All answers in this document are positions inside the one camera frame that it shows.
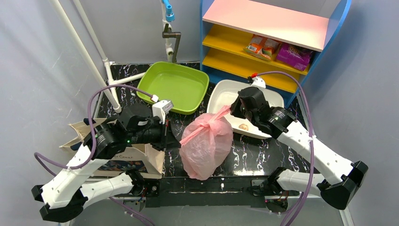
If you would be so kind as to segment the cream canvas tote bag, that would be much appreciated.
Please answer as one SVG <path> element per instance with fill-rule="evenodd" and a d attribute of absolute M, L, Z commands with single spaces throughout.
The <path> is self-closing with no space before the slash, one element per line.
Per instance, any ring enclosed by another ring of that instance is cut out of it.
<path fill-rule="evenodd" d="M 83 138 L 89 134 L 90 127 L 80 121 L 69 126 L 75 130 L 77 137 L 60 146 L 60 149 L 70 156 L 75 155 L 73 145 L 80 145 Z M 161 179 L 164 169 L 165 153 L 157 151 L 150 144 L 134 144 L 124 152 L 116 154 L 106 164 L 99 167 L 92 177 L 115 177 L 128 170 L 137 170 L 144 178 Z"/>

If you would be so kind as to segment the pink plastic grocery bag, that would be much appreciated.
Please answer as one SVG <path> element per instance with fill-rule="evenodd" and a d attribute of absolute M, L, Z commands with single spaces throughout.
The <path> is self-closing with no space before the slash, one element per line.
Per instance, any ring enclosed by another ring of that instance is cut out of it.
<path fill-rule="evenodd" d="M 225 119 L 230 106 L 217 113 L 203 113 L 184 130 L 179 154 L 188 177 L 207 180 L 231 151 L 233 129 Z"/>

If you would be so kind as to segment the orange snack packet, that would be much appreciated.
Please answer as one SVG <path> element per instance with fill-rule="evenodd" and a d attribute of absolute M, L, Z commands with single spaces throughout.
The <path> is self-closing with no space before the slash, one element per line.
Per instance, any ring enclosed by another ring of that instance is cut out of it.
<path fill-rule="evenodd" d="M 243 50 L 256 58 L 272 61 L 273 54 L 281 44 L 280 41 L 253 34 L 250 43 Z"/>

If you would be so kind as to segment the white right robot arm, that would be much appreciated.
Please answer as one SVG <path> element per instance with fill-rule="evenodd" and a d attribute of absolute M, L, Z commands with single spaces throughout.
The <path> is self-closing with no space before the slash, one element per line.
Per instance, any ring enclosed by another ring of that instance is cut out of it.
<path fill-rule="evenodd" d="M 246 118 L 261 132 L 287 145 L 312 164 L 318 173 L 294 172 L 278 167 L 259 185 L 251 186 L 259 195 L 280 194 L 284 191 L 307 192 L 321 197 L 327 204 L 344 210 L 362 185 L 368 166 L 352 162 L 335 153 L 283 107 L 270 106 L 257 87 L 238 91 L 231 114 Z"/>

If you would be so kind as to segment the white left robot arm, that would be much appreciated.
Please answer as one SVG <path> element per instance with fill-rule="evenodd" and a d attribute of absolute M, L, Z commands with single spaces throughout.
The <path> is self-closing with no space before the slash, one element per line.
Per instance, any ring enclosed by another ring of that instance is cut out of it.
<path fill-rule="evenodd" d="M 44 185 L 32 188 L 35 200 L 43 203 L 43 220 L 64 223 L 76 218 L 86 207 L 119 194 L 158 196 L 160 176 L 137 168 L 95 183 L 87 183 L 95 171 L 115 155 L 133 145 L 144 145 L 157 153 L 179 148 L 167 113 L 173 108 L 162 100 L 151 108 L 140 106 L 100 120 L 86 120 L 90 133 L 74 146 L 76 154 L 55 177 Z"/>

